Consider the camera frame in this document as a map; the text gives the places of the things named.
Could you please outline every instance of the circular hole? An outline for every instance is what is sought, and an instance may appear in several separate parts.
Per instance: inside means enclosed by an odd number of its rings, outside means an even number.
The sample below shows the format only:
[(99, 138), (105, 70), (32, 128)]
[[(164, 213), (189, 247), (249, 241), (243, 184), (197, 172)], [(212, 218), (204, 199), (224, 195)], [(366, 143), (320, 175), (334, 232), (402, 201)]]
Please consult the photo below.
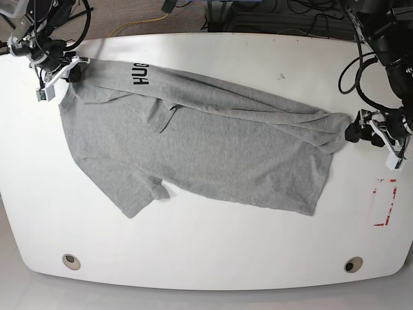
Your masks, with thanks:
[(361, 257), (353, 257), (344, 265), (344, 270), (346, 273), (356, 273), (360, 270), (362, 265), (363, 259)]
[(65, 254), (62, 257), (62, 261), (66, 267), (71, 270), (79, 270), (80, 269), (80, 261), (71, 254)]
[(346, 271), (351, 271), (351, 269), (353, 269), (354, 265), (353, 263), (347, 263), (346, 264)]
[(66, 259), (68, 260), (69, 263), (75, 262), (75, 258), (72, 255), (66, 255)]

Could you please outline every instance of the white table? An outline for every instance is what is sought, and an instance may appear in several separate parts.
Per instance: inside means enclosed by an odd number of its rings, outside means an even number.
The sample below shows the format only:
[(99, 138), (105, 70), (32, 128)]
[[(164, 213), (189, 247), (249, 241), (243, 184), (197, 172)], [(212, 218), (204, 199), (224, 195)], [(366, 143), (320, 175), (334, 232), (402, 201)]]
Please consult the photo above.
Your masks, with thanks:
[[(357, 56), (352, 43), (173, 34), (89, 41), (79, 55), (204, 74), (332, 112), (368, 108), (357, 94), (337, 90), (339, 73)], [(141, 287), (249, 290), (388, 276), (405, 261), (413, 240), (413, 165), (390, 172), (386, 149), (348, 143), (336, 153), (313, 217), (210, 200), (166, 184), (172, 199), (129, 220), (70, 156), (57, 107), (67, 85), (58, 84), (53, 101), (38, 103), (37, 78), (25, 58), (0, 57), (0, 71), (0, 191), (21, 256), (34, 271)], [(399, 103), (380, 66), (362, 83), (374, 99)], [(374, 226), (385, 223), (391, 203), (388, 225)], [(65, 267), (64, 254), (80, 259), (80, 270)], [(346, 273), (354, 256), (364, 265)]]

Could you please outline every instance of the gray t-shirt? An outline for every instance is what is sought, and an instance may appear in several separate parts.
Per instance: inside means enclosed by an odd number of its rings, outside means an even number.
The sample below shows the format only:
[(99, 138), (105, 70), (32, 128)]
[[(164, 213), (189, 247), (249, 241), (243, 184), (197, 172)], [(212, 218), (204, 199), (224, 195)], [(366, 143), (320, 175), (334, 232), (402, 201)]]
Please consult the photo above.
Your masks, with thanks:
[(351, 118), (211, 77), (92, 60), (60, 104), (72, 157), (129, 218), (162, 180), (313, 215)]

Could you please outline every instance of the yellow cable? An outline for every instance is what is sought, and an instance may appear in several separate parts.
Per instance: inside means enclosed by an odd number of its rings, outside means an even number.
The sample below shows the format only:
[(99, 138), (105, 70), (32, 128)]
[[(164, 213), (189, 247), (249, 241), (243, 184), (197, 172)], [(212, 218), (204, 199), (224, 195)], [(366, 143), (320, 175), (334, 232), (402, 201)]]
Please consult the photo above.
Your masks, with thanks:
[(116, 28), (116, 29), (110, 34), (109, 37), (112, 37), (117, 31), (121, 30), (121, 29), (124, 28), (124, 27), (131, 26), (131, 25), (137, 25), (137, 24), (143, 24), (143, 23), (150, 23), (150, 22), (152, 22), (152, 21), (160, 21), (160, 20), (164, 19), (164, 18), (165, 18), (166, 16), (168, 16), (168, 15), (169, 15), (169, 14), (164, 15), (164, 16), (162, 16), (162, 17), (160, 17), (160, 18), (149, 19), (149, 20), (147, 20), (147, 21), (132, 21), (131, 23), (126, 23), (126, 24), (124, 24), (124, 25)]

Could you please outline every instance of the black lettering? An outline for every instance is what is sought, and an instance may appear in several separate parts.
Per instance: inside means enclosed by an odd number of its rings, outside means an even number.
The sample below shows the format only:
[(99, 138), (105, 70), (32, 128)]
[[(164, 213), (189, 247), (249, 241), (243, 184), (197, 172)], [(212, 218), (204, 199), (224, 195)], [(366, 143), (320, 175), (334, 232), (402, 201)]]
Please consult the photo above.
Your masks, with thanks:
[(133, 71), (141, 71), (142, 73), (133, 73), (132, 76), (146, 76), (148, 70), (144, 68), (132, 68)]
[(134, 66), (135, 67), (141, 67), (141, 68), (148, 68), (149, 67), (149, 65), (145, 65), (143, 63), (134, 63)]
[(149, 84), (148, 79), (144, 79), (144, 78), (141, 78), (141, 77), (135, 77), (134, 78), (134, 85), (148, 85), (148, 84)]

